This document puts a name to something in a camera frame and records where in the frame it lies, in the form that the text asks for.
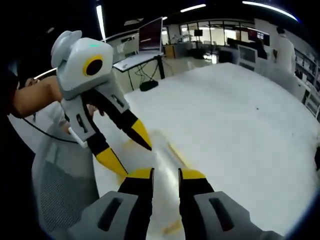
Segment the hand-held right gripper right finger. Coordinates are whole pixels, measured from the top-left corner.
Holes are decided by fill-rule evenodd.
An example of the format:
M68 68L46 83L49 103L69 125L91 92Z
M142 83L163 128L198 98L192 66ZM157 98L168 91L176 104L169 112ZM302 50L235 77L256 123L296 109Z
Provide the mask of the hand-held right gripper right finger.
M250 213L201 172L179 168L179 213L187 240L282 240L252 223Z

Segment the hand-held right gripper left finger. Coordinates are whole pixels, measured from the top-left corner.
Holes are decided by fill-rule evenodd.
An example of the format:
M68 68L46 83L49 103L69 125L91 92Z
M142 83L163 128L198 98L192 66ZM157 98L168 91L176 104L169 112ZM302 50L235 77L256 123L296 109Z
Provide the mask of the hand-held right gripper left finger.
M144 240L152 215L154 169L137 169L118 191L109 191L84 209L70 227L69 240Z

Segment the person's left hand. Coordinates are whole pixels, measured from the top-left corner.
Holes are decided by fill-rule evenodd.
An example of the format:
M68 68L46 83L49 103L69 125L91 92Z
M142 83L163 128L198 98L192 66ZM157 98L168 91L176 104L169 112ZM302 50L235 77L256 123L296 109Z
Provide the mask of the person's left hand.
M93 106L91 104L87 104L86 107L87 107L87 110L88 110L89 115L90 115L91 118L93 118L95 112L98 112L99 115L102 116L102 117L105 115L105 112L103 110L98 109L97 107L95 107L95 106Z

